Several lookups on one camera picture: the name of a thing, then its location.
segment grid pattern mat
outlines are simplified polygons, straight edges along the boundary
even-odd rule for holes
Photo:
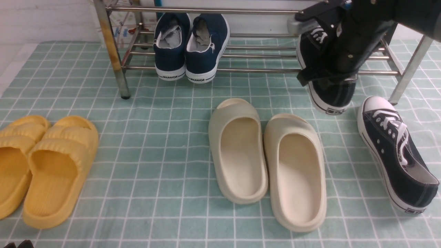
[[[294,45],[294,40],[232,41]],[[405,66],[418,41],[391,45]],[[132,64],[151,58],[134,57]],[[221,67],[298,68],[296,60],[222,60]],[[385,62],[364,68],[385,69]],[[431,171],[441,177],[441,45],[432,45],[397,109]],[[397,212],[362,142],[356,110],[366,96],[389,97],[393,77],[361,76],[351,108],[317,112],[295,75],[219,73],[212,83],[158,80],[128,71],[132,98],[119,97],[107,52],[97,43],[40,44],[0,98],[0,121],[26,115],[51,122],[93,121],[100,147],[71,217],[47,230],[28,227],[22,206],[0,221],[0,246],[30,239],[37,248],[440,248],[441,197],[416,217]],[[208,143],[210,114],[223,100],[253,104],[263,128],[293,113],[318,131],[325,151],[328,210],[323,226],[293,233],[275,220],[269,194],[256,204],[226,200]]]

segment cream slipper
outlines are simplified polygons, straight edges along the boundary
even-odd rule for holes
[[[223,101],[209,123],[210,149],[220,191],[237,204],[259,201],[268,189],[262,128],[247,101]]]
[[[274,216],[294,232],[319,228],[326,215],[326,183],[314,128],[295,115],[278,114],[266,126],[264,143]]]

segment yellow slide sandal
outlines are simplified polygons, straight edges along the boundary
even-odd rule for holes
[[[42,116],[27,116],[0,131],[0,219],[22,202],[32,178],[26,155],[50,126]]]
[[[46,132],[28,154],[33,179],[23,207],[27,225],[51,228],[69,217],[97,148],[97,129],[79,116],[65,117]]]

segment black canvas sneaker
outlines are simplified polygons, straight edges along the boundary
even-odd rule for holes
[[[320,49],[327,40],[327,33],[318,27],[299,36],[297,41],[297,59],[304,69],[320,55]],[[309,92],[314,107],[329,115],[342,114],[348,108],[355,90],[356,76],[344,84],[333,84],[328,80],[311,81]]]
[[[409,214],[422,213],[439,181],[422,160],[395,108],[384,98],[368,97],[358,113],[359,133],[380,162],[392,203]]]

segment slipper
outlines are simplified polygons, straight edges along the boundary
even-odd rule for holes
[[[325,165],[314,128],[291,114],[273,116],[265,129],[271,207],[294,232],[310,232],[326,215]]]
[[[254,203],[268,190],[262,128],[247,101],[223,101],[209,122],[209,142],[222,194],[237,204]]]
[[[22,202],[32,178],[26,155],[50,126],[42,116],[27,116],[0,131],[0,219]]]
[[[97,129],[79,116],[65,117],[46,132],[28,154],[33,179],[23,206],[27,225],[51,228],[69,217],[97,148]]]

